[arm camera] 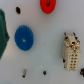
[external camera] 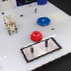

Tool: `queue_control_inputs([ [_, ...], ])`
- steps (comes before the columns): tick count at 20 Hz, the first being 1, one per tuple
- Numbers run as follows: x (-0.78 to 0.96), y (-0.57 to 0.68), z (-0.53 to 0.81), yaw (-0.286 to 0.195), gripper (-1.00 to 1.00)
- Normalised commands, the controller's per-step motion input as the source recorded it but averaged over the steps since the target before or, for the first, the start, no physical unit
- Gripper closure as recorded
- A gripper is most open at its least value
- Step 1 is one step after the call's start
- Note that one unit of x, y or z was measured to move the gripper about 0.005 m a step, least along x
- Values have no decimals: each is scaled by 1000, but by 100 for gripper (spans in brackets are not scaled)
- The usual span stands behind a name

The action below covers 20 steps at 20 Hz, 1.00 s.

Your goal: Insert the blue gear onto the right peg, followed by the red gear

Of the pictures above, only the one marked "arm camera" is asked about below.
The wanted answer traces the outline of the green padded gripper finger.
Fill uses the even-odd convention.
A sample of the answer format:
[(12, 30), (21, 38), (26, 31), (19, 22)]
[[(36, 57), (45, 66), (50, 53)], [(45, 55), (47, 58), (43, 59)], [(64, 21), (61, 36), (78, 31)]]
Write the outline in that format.
[(8, 41), (9, 35), (6, 28), (5, 13), (0, 9), (0, 59), (2, 58)]

